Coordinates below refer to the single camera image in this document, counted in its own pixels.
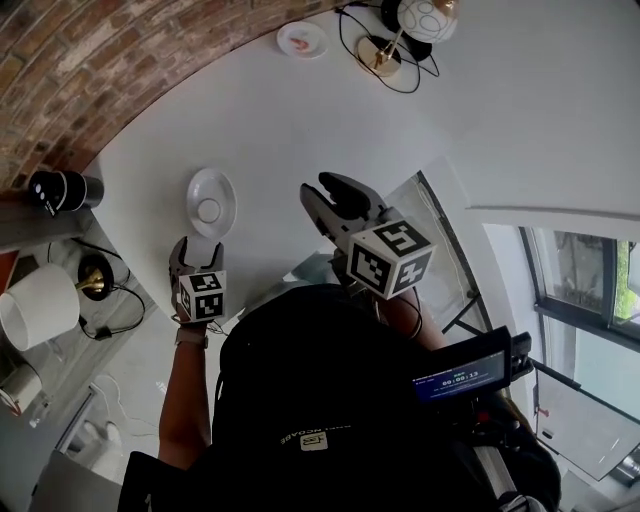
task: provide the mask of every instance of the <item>small monitor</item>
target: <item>small monitor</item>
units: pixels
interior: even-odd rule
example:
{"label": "small monitor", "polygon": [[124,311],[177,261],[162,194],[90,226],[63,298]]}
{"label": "small monitor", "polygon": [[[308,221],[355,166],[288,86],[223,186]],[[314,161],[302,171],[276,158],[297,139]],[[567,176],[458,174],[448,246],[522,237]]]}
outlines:
{"label": "small monitor", "polygon": [[428,353],[413,369],[413,387],[422,404],[462,401],[511,383],[511,336],[500,327]]}
{"label": "small monitor", "polygon": [[443,400],[502,381],[504,358],[504,351],[501,351],[450,370],[414,379],[418,399],[422,403]]}

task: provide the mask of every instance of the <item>display screen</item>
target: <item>display screen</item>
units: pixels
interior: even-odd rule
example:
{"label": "display screen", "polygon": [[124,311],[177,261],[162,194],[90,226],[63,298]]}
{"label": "display screen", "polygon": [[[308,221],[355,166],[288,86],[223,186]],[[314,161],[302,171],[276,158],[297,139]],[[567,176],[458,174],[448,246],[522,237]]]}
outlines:
{"label": "display screen", "polygon": [[442,400],[504,378],[504,351],[413,381],[422,403]]}

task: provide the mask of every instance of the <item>white lampshade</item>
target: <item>white lampshade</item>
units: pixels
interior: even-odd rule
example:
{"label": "white lampshade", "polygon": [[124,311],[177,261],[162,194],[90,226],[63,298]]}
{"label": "white lampshade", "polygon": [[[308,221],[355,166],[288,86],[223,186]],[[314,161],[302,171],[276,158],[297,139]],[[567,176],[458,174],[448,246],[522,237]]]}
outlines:
{"label": "white lampshade", "polygon": [[458,24],[458,0],[402,0],[398,23],[409,37],[423,43],[446,41]]}
{"label": "white lampshade", "polygon": [[62,267],[51,263],[0,295],[0,322],[18,350],[73,329],[79,316],[80,299],[73,281]]}

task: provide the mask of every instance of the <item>white bowl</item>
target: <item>white bowl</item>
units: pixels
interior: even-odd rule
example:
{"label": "white bowl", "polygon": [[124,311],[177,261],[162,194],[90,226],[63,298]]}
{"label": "white bowl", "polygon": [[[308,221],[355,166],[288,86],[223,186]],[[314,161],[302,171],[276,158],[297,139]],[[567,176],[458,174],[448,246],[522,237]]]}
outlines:
{"label": "white bowl", "polygon": [[295,21],[278,31],[278,46],[290,57],[315,59],[329,47],[327,34],[317,25]]}

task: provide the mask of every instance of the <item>black speaker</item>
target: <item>black speaker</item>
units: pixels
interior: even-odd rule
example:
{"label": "black speaker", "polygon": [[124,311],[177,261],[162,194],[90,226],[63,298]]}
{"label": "black speaker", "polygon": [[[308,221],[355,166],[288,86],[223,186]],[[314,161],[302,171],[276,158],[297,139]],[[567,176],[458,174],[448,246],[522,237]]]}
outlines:
{"label": "black speaker", "polygon": [[104,185],[97,178],[70,171],[37,171],[29,181],[29,196],[44,206],[52,217],[59,211],[95,208],[104,197]]}

